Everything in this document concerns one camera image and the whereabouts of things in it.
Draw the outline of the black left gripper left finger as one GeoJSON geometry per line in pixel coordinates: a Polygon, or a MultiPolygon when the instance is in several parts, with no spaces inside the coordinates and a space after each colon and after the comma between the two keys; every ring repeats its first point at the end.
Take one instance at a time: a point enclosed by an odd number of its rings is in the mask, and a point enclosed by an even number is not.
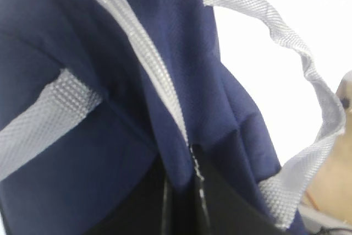
{"type": "Polygon", "coordinates": [[[173,191],[162,161],[153,162],[132,192],[85,234],[173,234],[173,191]]]}

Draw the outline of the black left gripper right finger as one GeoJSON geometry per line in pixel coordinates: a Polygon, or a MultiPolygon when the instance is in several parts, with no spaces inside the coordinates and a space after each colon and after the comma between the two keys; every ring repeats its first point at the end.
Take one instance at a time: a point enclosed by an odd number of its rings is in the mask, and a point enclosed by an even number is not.
{"type": "Polygon", "coordinates": [[[190,147],[194,163],[196,234],[286,234],[247,203],[206,157],[190,147]]]}

